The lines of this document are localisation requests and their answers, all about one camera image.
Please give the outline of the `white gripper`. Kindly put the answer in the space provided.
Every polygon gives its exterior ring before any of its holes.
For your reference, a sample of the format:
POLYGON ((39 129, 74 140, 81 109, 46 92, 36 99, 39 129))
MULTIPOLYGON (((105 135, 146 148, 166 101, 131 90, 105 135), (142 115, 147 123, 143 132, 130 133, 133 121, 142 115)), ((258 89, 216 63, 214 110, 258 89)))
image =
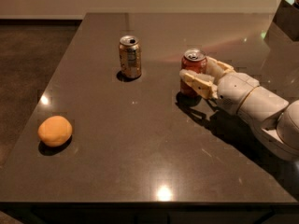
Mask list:
POLYGON ((257 79, 245 73, 235 73, 230 64, 212 57, 207 57, 206 74, 182 69, 179 76, 202 98, 218 98, 217 106, 230 115, 235 115, 246 97, 260 86, 257 79))

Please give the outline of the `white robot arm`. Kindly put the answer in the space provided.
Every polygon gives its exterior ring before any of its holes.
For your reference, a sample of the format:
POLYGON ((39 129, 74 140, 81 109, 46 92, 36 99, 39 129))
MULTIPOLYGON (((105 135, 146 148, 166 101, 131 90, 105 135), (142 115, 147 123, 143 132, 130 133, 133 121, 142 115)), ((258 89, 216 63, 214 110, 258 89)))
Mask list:
POLYGON ((179 72, 199 96, 214 99, 217 107, 246 122, 254 136, 284 161, 299 161, 299 102, 289 103, 261 86, 260 82, 213 58, 207 70, 198 74, 179 72))

